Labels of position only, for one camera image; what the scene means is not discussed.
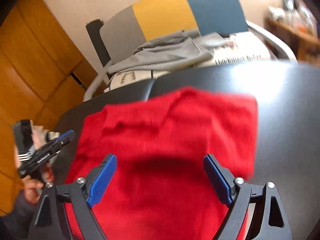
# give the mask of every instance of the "chair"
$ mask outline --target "chair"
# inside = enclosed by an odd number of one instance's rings
[[[141,0],[108,21],[95,20],[86,28],[105,71],[89,86],[84,101],[92,98],[111,64],[130,57],[146,41],[179,30],[199,29],[201,35],[217,32],[228,37],[250,28],[284,58],[297,61],[283,41],[245,20],[239,0]]]

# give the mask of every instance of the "striped fabric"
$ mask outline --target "striped fabric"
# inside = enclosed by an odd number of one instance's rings
[[[118,63],[146,41],[192,29],[222,36],[248,30],[239,0],[141,0],[106,21],[100,35]]]

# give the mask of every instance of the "sleeve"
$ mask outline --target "sleeve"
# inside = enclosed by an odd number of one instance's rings
[[[29,203],[23,191],[20,191],[11,213],[0,217],[14,239],[27,239],[29,226],[36,210],[36,205]]]

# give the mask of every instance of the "red knit fabric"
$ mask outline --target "red knit fabric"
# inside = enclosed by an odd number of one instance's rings
[[[211,240],[227,208],[203,169],[212,153],[235,177],[253,174],[257,103],[184,88],[88,116],[67,183],[108,153],[117,170],[93,212],[109,240]],[[69,204],[71,227],[80,236]]]

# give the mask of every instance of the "metal screw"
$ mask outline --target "metal screw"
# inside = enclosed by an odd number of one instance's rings
[[[49,181],[45,184],[46,187],[52,187],[53,186],[53,182],[52,181]]]
[[[241,177],[237,177],[237,178],[236,178],[236,183],[238,183],[238,184],[244,184],[244,179],[241,178]]]
[[[268,185],[269,188],[274,188],[275,187],[275,184],[273,182],[271,182],[271,181],[268,182],[267,185]]]
[[[77,179],[77,183],[79,183],[79,184],[82,184],[82,183],[84,183],[85,182],[85,178],[84,177],[79,177],[78,179]]]

